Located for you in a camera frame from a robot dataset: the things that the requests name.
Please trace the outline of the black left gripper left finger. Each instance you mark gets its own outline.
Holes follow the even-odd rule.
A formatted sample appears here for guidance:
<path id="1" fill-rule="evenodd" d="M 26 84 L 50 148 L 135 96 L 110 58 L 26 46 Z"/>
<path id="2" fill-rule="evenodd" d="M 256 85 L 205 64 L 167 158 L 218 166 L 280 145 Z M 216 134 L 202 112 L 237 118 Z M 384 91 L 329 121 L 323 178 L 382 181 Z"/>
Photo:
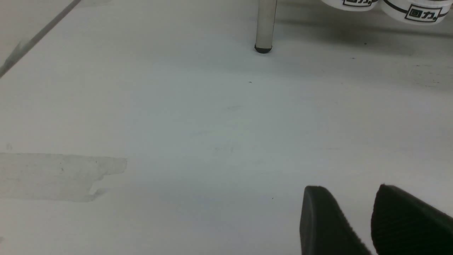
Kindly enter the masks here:
<path id="1" fill-rule="evenodd" d="M 305 187 L 299 235 L 303 255 L 372 254 L 325 187 Z"/>

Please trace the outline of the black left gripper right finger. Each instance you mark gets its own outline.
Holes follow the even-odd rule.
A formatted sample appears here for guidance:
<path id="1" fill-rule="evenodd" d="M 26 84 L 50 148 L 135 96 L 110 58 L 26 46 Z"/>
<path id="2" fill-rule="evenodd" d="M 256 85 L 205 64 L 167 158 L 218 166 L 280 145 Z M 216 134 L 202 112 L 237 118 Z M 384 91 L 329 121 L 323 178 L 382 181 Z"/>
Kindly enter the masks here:
<path id="1" fill-rule="evenodd" d="M 379 255 L 453 253 L 451 216 L 394 185 L 380 185 L 371 231 Z"/>

